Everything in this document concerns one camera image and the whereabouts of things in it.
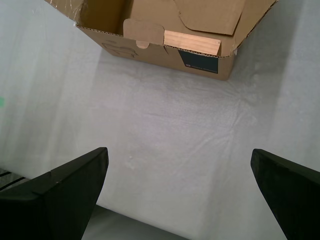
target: wrinkled white cloth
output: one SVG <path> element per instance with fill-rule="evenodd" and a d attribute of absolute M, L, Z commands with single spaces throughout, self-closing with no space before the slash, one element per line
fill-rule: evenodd
<path fill-rule="evenodd" d="M 111 56 L 43 0 L 0 0 L 0 168 L 34 178 L 108 147 L 100 206 L 190 239 L 285 240 L 251 153 L 320 171 L 319 9 L 279 1 L 219 81 Z"/>

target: dark blue label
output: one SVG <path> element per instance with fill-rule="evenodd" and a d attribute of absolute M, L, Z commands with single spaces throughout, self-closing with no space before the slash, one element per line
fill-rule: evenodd
<path fill-rule="evenodd" d="M 178 50 L 184 65 L 188 68 L 218 73 L 219 58 L 211 56 L 202 56 L 187 51 Z"/>

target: black plastic part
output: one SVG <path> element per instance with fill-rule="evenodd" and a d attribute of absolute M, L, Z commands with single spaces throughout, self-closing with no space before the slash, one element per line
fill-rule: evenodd
<path fill-rule="evenodd" d="M 108 150 L 100 147 L 0 192 L 1 239 L 81 240 L 108 164 Z"/>
<path fill-rule="evenodd" d="M 251 168 L 286 238 L 320 239 L 320 172 L 261 149 L 253 150 Z"/>

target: white fabric surface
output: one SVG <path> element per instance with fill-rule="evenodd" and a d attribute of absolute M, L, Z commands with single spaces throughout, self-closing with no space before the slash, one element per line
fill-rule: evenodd
<path fill-rule="evenodd" d="M 285 240 L 250 159 L 320 171 L 319 22 L 319 0 L 281 0 L 224 82 L 111 56 L 43 0 L 0 0 L 0 168 L 34 178 L 105 146 L 99 205 L 192 239 Z"/>

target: open cardboard box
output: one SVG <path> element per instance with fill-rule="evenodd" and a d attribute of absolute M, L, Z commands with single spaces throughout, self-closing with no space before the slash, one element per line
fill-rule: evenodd
<path fill-rule="evenodd" d="M 45 0 L 114 56 L 227 80 L 277 0 Z"/>

